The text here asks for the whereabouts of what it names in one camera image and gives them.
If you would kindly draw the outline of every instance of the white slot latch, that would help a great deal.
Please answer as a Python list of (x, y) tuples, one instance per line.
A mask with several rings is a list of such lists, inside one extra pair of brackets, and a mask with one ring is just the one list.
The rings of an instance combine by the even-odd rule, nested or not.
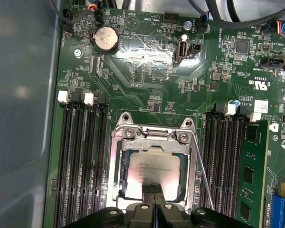
[(262, 118), (262, 114), (261, 113), (252, 113), (250, 115), (250, 122), (259, 121), (259, 120), (261, 120), (261, 118)]
[(94, 94), (92, 94), (92, 93), (86, 93), (85, 94), (85, 104), (87, 106), (93, 106), (93, 104), (94, 104)]
[(68, 92), (67, 91), (63, 91), (63, 90), (59, 90), (57, 100), (60, 103), (67, 104), (68, 101), (69, 101), (69, 99), (68, 99)]
[(236, 111), (237, 109), (235, 104), (227, 104), (225, 106), (224, 115), (234, 115)]

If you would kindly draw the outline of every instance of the black ram slot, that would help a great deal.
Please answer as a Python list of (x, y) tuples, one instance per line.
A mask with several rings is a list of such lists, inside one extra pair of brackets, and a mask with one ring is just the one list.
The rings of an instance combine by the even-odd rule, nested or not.
[(62, 213), (64, 207), (64, 190), (65, 190), (65, 176), (67, 174), (67, 156), (68, 146), (71, 136), (71, 121), (72, 121), (72, 110), (63, 110), (63, 123), (61, 132), (61, 143), (60, 143), (60, 154), (59, 164), (57, 173), (57, 196), (55, 205), (55, 221), (54, 227), (59, 228), (62, 226)]
[(80, 196), (80, 209), (79, 218), (87, 216), (87, 203), (88, 193), (90, 187), (90, 173), (92, 169), (92, 152), (94, 144), (94, 128), (95, 128), (95, 112), (92, 110), (85, 111), (86, 129), (83, 138), (83, 172), (81, 179), (81, 196)]
[[(205, 124), (205, 133), (204, 133), (204, 145), (203, 145), (203, 165), (205, 168), (206, 173), (209, 173), (209, 160), (210, 160), (210, 153), (211, 153), (211, 138), (213, 137), (214, 131), (212, 129), (214, 128), (214, 121), (212, 119), (208, 119)], [(202, 181), (200, 184), (200, 203), (203, 205), (203, 207), (207, 204), (207, 192), (204, 182)]]
[(242, 148), (242, 138), (243, 138), (243, 132), (244, 132), (244, 122), (243, 120), (239, 120), (237, 122), (237, 144), (236, 144), (236, 158), (234, 160), (234, 170), (233, 170), (233, 192), (232, 192), (232, 212), (230, 216), (232, 218), (235, 218), (237, 215), (237, 206), (238, 206), (238, 176), (239, 176), (239, 168), (240, 168), (240, 156), (241, 156), (241, 148)]
[(97, 139), (97, 149), (96, 149), (96, 161), (94, 169), (94, 187), (93, 187), (93, 197), (92, 197), (92, 213), (99, 210), (99, 200), (102, 190), (102, 179), (104, 172), (104, 155), (105, 155), (105, 136), (106, 136), (106, 125), (107, 125), (107, 113), (104, 107), (100, 105), (98, 107), (99, 113), (99, 135)]
[[(207, 113), (203, 164), (215, 210), (236, 216), (238, 169), (243, 138), (243, 118)], [(200, 184), (200, 206), (210, 207), (206, 187)]]
[(232, 121), (226, 121), (228, 123), (228, 131), (225, 138), (225, 154), (224, 154), (224, 171), (223, 171), (223, 183), (222, 183), (222, 196), (221, 196), (221, 213), (228, 215), (229, 206), (229, 192), (230, 192), (230, 177), (233, 176), (233, 134), (234, 124)]
[(71, 143), (70, 154), (70, 176), (69, 176), (69, 196), (66, 224), (70, 224), (75, 221), (76, 211), (76, 194), (78, 186), (78, 171), (80, 168), (80, 156), (81, 156), (81, 139), (84, 123), (84, 111), (76, 109), (76, 114), (73, 123), (73, 138)]

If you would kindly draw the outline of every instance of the mounting screw hole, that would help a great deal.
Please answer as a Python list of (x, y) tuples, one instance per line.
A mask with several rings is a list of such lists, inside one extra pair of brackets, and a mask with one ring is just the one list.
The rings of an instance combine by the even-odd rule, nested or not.
[(190, 121), (190, 120), (188, 120), (187, 122), (186, 122), (186, 127), (191, 127), (192, 126), (192, 122)]
[(129, 116), (128, 115), (123, 115), (123, 120), (124, 121), (128, 121), (129, 120)]

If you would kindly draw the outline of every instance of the ram slot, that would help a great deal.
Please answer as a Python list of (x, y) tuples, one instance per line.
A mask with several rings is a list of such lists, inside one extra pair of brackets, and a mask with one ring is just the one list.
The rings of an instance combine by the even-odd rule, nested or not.
[(103, 173), (104, 173), (104, 155), (105, 155), (105, 136), (106, 136), (106, 126), (107, 126), (107, 113), (104, 110), (104, 107), (101, 105), (98, 107), (99, 114), (99, 134), (97, 138), (97, 147), (96, 147), (96, 160), (95, 160), (95, 169), (94, 169), (94, 187), (93, 187), (93, 197), (91, 202), (92, 213), (99, 210), (101, 191), (102, 191), (102, 182), (103, 182)]
[(216, 149), (216, 166), (214, 170), (216, 172), (216, 179), (213, 182), (214, 185), (214, 205), (216, 211), (221, 211), (222, 205), (222, 173), (225, 170), (224, 160), (225, 160), (225, 145), (226, 138), (228, 135), (229, 122), (224, 120), (219, 120), (219, 129), (218, 129), (218, 147)]
[(70, 175), (69, 175), (69, 196), (67, 204), (66, 224), (75, 221), (76, 192), (78, 185), (78, 170), (81, 156), (81, 137), (83, 129), (84, 112), (81, 109), (75, 110), (73, 137), (71, 139), (70, 153)]
[(233, 176), (233, 162), (232, 158), (234, 156), (233, 149), (233, 134), (234, 134), (234, 123), (230, 120), (226, 120), (228, 123), (228, 130), (225, 138), (225, 147), (224, 147), (224, 171), (222, 173), (222, 195), (221, 195), (221, 210), (220, 213), (228, 215), (228, 205), (230, 198), (230, 191), (232, 191), (229, 184), (230, 177)]
[(63, 209), (64, 209), (64, 192), (66, 188), (66, 174), (67, 174), (67, 161), (68, 161), (68, 148), (71, 137), (72, 125), (72, 110), (63, 110), (63, 123), (61, 132), (60, 154), (57, 173), (57, 196), (55, 205), (55, 221), (54, 227), (59, 228), (63, 226)]
[[(212, 120), (212, 117), (207, 119), (206, 130), (204, 135), (204, 150), (203, 150), (203, 165), (206, 171), (207, 179), (211, 185), (211, 172), (212, 172), (212, 158), (213, 152), (216, 145), (217, 137), (217, 120)], [(200, 202), (202, 207), (207, 207), (209, 204), (206, 187), (204, 182), (201, 182)]]
[(92, 170), (92, 152), (94, 145), (95, 112), (93, 110), (85, 111), (85, 129), (83, 135), (83, 164), (81, 179), (81, 196), (79, 218), (87, 216), (88, 193), (90, 186), (90, 174)]
[(239, 168), (240, 168), (240, 153), (242, 148), (242, 139), (243, 139), (243, 132), (244, 132), (244, 122), (242, 119), (239, 119), (236, 123), (237, 125), (237, 133), (236, 136), (236, 149), (235, 149), (235, 158), (233, 164), (233, 178), (232, 178), (232, 198), (231, 198), (231, 212), (229, 214), (230, 217), (235, 218), (237, 215), (237, 193), (238, 193), (238, 176), (239, 176)]

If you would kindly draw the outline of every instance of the white label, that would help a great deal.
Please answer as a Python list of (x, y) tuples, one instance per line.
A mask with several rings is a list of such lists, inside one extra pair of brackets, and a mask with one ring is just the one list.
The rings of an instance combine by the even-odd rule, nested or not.
[(268, 101), (255, 100), (255, 113), (268, 113)]

